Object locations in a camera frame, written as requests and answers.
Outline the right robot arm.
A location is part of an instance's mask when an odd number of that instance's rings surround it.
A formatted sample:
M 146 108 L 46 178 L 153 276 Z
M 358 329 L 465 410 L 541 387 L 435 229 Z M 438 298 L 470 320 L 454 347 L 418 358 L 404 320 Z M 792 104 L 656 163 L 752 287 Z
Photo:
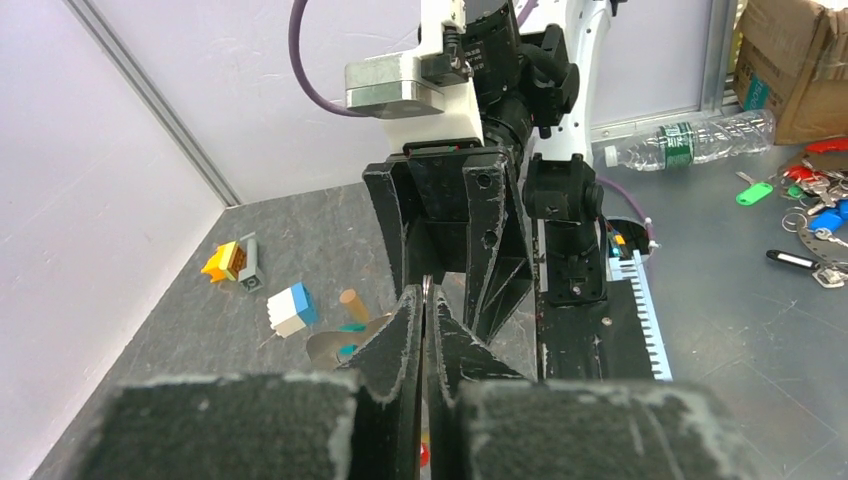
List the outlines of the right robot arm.
M 608 299 L 592 167 L 594 65 L 615 1 L 426 1 L 419 42 L 347 67 L 349 109 L 389 157 L 368 188 L 394 287 L 465 277 L 465 325 L 492 338 L 527 295 L 539 333 Z

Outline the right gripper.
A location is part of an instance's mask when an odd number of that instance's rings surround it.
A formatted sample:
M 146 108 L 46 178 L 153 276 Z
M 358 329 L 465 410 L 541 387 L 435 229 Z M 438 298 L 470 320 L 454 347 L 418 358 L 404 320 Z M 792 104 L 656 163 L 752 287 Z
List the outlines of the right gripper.
M 382 233 L 397 298 L 414 253 L 465 265 L 464 323 L 489 343 L 533 286 L 517 187 L 526 146 L 504 136 L 409 144 L 362 178 Z M 493 160 L 506 162 L 469 162 Z

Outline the metal keyring plate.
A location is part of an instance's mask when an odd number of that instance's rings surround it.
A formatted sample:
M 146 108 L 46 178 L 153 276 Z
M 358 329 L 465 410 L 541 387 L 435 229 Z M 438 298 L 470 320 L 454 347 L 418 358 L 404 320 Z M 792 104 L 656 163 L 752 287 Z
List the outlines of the metal keyring plate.
M 388 320 L 389 315 L 383 315 L 374 318 L 367 323 L 368 327 L 365 333 L 364 342 L 359 347 L 367 343 Z M 336 356 L 338 348 L 345 340 L 345 335 L 339 332 L 339 328 L 334 331 L 315 333 L 308 338 L 306 342 L 306 352 L 310 359 L 311 366 L 314 369 L 325 371 L 334 370 L 349 359 L 348 358 L 347 360 L 340 362 Z

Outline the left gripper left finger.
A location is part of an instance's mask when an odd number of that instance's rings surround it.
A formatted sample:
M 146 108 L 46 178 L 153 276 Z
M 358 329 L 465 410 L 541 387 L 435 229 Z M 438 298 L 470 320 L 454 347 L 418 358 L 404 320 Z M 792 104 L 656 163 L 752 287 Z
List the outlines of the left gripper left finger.
M 420 286 L 332 371 L 172 377 L 118 390 L 69 479 L 416 479 Z

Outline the red key tag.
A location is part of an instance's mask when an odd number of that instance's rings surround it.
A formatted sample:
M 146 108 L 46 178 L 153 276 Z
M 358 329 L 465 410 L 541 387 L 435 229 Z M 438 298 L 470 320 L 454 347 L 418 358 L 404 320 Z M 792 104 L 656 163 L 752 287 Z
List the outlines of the red key tag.
M 420 468 L 423 469 L 425 466 L 429 464 L 430 461 L 430 450 L 427 442 L 422 441 L 420 443 Z

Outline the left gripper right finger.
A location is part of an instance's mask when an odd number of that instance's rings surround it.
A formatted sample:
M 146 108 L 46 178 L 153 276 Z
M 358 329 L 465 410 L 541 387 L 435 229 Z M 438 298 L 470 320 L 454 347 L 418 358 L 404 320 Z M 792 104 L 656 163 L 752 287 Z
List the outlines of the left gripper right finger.
M 642 380 L 533 382 L 425 303 L 436 479 L 755 479 L 751 450 L 708 389 Z

